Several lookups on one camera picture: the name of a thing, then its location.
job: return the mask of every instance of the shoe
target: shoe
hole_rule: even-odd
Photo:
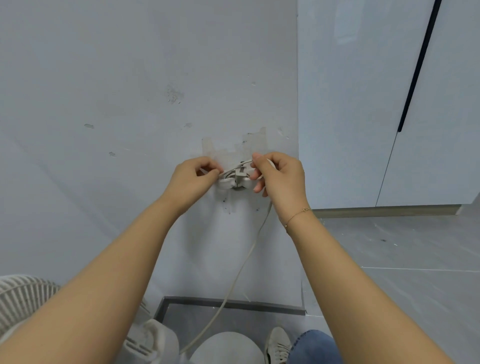
[[[276,327],[268,335],[265,344],[265,364],[283,364],[287,362],[292,343],[284,329]]]

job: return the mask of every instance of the denim pant leg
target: denim pant leg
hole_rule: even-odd
[[[318,330],[300,335],[288,356],[287,364],[342,364],[333,338]]]

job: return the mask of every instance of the black cabinet handle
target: black cabinet handle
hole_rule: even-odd
[[[412,83],[410,84],[410,89],[408,89],[407,100],[405,101],[405,106],[403,107],[402,117],[400,118],[400,124],[398,125],[397,133],[401,132],[403,129],[403,124],[405,123],[405,118],[407,117],[408,107],[410,106],[413,91],[415,90],[415,86],[417,85],[421,65],[423,64],[425,53],[427,53],[428,43],[430,42],[430,37],[432,36],[433,26],[435,25],[435,20],[437,19],[438,10],[440,9],[441,3],[442,0],[435,0],[435,3],[433,4],[432,13],[430,14],[430,19],[427,25],[427,31],[425,32],[425,37],[423,38],[419,59],[417,61],[417,66],[415,67],[415,72],[413,73],[412,77]]]

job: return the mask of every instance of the forearm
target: forearm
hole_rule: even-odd
[[[288,231],[346,363],[452,362],[349,257],[313,213],[292,219]]]
[[[2,345],[0,362],[111,362],[176,217],[168,201],[154,202]]]

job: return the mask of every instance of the bracelet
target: bracelet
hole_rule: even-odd
[[[304,209],[302,211],[299,211],[297,212],[295,215],[293,215],[291,218],[288,219],[288,221],[286,222],[286,224],[283,226],[285,228],[285,230],[287,230],[287,225],[288,223],[290,222],[290,220],[292,220],[295,216],[297,216],[298,214],[301,214],[302,212],[307,212],[309,211],[310,209],[307,208],[307,207],[304,207]]]

